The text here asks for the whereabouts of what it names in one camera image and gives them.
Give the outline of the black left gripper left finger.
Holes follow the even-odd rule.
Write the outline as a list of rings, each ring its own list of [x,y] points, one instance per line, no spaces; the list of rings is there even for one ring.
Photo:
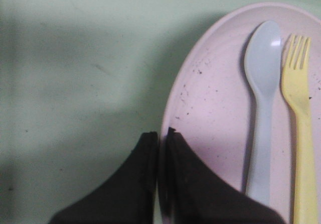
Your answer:
[[[152,223],[158,163],[156,132],[143,133],[117,171],[50,223]]]

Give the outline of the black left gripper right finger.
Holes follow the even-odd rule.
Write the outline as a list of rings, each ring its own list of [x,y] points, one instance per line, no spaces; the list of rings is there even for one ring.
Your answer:
[[[160,150],[163,223],[284,223],[275,210],[221,179],[175,129],[165,131]]]

